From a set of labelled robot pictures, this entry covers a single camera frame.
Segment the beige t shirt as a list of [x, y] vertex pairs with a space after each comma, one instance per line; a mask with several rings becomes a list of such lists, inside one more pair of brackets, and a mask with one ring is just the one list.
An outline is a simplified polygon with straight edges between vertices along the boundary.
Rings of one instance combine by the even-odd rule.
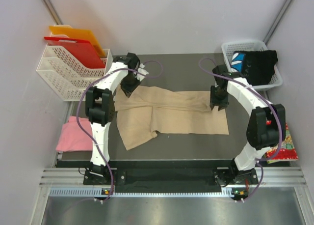
[[140, 86], [130, 97], [117, 88], [117, 128], [126, 150], [162, 134], [228, 135], [226, 112], [211, 109], [209, 91], [173, 92]]

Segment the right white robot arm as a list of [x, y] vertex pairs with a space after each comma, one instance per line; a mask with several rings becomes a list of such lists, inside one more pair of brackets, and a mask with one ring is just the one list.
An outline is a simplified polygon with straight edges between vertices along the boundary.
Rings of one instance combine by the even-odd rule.
[[226, 65], [218, 65], [212, 72], [215, 85], [210, 88], [210, 108], [226, 109], [229, 96], [233, 96], [249, 115], [246, 145], [232, 159], [228, 172], [215, 173], [217, 182], [223, 186], [230, 182], [239, 184], [252, 175], [256, 162], [267, 151], [285, 139], [286, 110], [281, 104], [265, 100], [240, 72], [229, 72]]

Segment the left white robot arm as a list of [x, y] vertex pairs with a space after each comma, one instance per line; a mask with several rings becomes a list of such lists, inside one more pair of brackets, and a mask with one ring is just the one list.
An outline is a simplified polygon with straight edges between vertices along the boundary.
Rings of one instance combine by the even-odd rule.
[[85, 173], [85, 184], [109, 185], [111, 172], [108, 161], [108, 133], [115, 117], [114, 93], [121, 88], [130, 97], [141, 81], [148, 75], [144, 65], [134, 53], [113, 59], [109, 71], [102, 80], [87, 88], [85, 94], [85, 114], [92, 128], [91, 165]]

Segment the black t shirt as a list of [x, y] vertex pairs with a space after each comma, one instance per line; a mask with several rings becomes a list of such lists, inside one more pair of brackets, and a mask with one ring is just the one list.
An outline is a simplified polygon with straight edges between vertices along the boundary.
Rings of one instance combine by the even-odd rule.
[[235, 51], [231, 68], [240, 72], [251, 85], [266, 85], [275, 74], [274, 66], [277, 62], [275, 50]]

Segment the red plastic folder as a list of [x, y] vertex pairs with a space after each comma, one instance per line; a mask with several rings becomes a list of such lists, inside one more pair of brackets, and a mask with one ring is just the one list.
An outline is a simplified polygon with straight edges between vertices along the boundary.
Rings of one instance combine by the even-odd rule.
[[49, 45], [62, 46], [69, 51], [86, 68], [105, 68], [103, 61], [92, 44], [87, 40], [71, 39], [64, 37], [44, 37]]

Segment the pink folded t shirt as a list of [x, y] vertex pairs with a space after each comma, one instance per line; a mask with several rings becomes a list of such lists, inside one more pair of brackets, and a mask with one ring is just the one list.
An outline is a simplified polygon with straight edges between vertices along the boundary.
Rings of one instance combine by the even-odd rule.
[[88, 135], [79, 127], [76, 117], [70, 116], [62, 125], [57, 152], [92, 151], [93, 143]]

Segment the white perforated file organizer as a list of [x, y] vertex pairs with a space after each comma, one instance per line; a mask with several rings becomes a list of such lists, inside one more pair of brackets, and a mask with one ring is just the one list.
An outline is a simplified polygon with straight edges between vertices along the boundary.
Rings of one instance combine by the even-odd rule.
[[111, 50], [103, 51], [105, 68], [89, 69], [62, 46], [47, 46], [36, 71], [63, 101], [79, 101], [86, 88], [112, 65]]

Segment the orange plastic folder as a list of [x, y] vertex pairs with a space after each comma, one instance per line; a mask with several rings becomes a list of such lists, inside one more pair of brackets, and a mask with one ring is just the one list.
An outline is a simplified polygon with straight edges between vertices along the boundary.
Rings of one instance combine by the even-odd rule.
[[103, 51], [93, 31], [89, 29], [72, 28], [68, 25], [49, 26], [53, 35], [66, 35], [72, 39], [86, 40], [95, 48], [100, 58], [105, 58], [106, 53]]

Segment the colourful picture book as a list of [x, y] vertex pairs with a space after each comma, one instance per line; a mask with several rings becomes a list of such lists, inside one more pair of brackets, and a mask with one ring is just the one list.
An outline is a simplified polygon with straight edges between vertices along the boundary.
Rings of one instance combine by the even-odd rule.
[[286, 137], [282, 141], [279, 153], [274, 158], [267, 160], [266, 162], [268, 164], [277, 162], [297, 161], [299, 159], [287, 123], [285, 125], [285, 132]]

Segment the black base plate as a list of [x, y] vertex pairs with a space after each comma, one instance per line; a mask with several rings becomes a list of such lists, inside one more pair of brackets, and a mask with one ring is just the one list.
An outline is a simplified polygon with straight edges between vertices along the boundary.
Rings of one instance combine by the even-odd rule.
[[115, 169], [110, 175], [106, 171], [99, 176], [91, 171], [85, 172], [85, 185], [114, 185], [116, 187], [152, 188], [169, 183], [171, 186], [188, 184], [225, 187], [231, 183], [243, 184], [257, 182], [254, 171], [239, 176], [232, 175], [228, 169], [164, 168], [164, 169]]

